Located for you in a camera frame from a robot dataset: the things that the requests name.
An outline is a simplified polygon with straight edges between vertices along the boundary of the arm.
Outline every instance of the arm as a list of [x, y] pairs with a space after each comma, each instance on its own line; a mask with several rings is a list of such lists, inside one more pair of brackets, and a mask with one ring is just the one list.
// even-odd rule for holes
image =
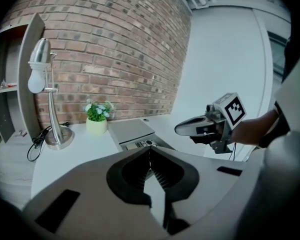
[[260, 139], [266, 135], [278, 117], [277, 112], [273, 109], [259, 118], [240, 122], [234, 128], [229, 144], [258, 145]]

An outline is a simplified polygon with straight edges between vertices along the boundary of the potted plant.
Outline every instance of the potted plant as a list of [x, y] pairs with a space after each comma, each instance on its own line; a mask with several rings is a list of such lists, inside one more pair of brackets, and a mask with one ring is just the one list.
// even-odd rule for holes
[[99, 136], [107, 131], [107, 118], [114, 111], [114, 106], [109, 101], [104, 105], [92, 103], [91, 99], [87, 100], [88, 105], [85, 107], [86, 129], [88, 132]]

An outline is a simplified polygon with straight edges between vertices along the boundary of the green leaves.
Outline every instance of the green leaves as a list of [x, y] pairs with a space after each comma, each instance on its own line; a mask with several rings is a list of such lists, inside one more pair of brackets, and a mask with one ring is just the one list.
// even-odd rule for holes
[[105, 105], [91, 103], [91, 107], [88, 109], [86, 114], [89, 120], [101, 122], [110, 116], [113, 109], [114, 106], [110, 102], [106, 102]]

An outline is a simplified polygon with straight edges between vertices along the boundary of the wooden shelf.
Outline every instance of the wooden shelf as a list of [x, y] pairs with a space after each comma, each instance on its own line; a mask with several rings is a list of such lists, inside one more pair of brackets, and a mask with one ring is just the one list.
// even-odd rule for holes
[[29, 24], [12, 25], [0, 31], [0, 85], [16, 86], [0, 89], [0, 136], [6, 143], [15, 132], [26, 131], [29, 141], [38, 137], [38, 122], [34, 95], [28, 89], [32, 50], [44, 30], [45, 23], [36, 13]]
[[1, 89], [1, 90], [0, 90], [0, 94], [1, 94], [1, 93], [6, 93], [6, 92], [17, 91], [17, 89], [18, 89], [17, 86], [5, 88], [5, 89]]

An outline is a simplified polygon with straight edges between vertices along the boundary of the wire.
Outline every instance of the wire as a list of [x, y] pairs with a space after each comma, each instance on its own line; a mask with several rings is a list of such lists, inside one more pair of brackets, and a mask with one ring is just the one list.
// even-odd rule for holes
[[[61, 126], [69, 127], [70, 123], [69, 123], [69, 122], [64, 122], [64, 123], [62, 123], [62, 124], [60, 124], [60, 125], [61, 125]], [[46, 135], [48, 134], [48, 132], [50, 131], [51, 128], [52, 128], [51, 126], [46, 127], [46, 128], [39, 134], [38, 137], [32, 139], [33, 144], [31, 145], [31, 147], [29, 148], [29, 150], [28, 150], [28, 152], [27, 152], [27, 154], [26, 154], [26, 158], [27, 158], [30, 162], [34, 162], [34, 161], [36, 161], [36, 160], [39, 158], [39, 156], [40, 156], [40, 154], [41, 154], [41, 150], [42, 150], [42, 145], [44, 144]], [[40, 150], [39, 150], [38, 155], [36, 156], [35, 159], [30, 159], [29, 156], [31, 155], [31, 153], [32, 153], [32, 151], [33, 151], [33, 150], [31, 151], [31, 149], [32, 149], [33, 147], [34, 147], [34, 150], [36, 150], [36, 149], [38, 149], [38, 148], [40, 148]]]
[[234, 146], [233, 146], [233, 149], [232, 149], [231, 155], [230, 155], [230, 157], [229, 157], [229, 159], [228, 159], [228, 160], [230, 160], [230, 159], [231, 159], [231, 156], [232, 156], [232, 154], [233, 154], [233, 161], [235, 160], [235, 156], [236, 156], [236, 147], [237, 147], [237, 143], [234, 143]]

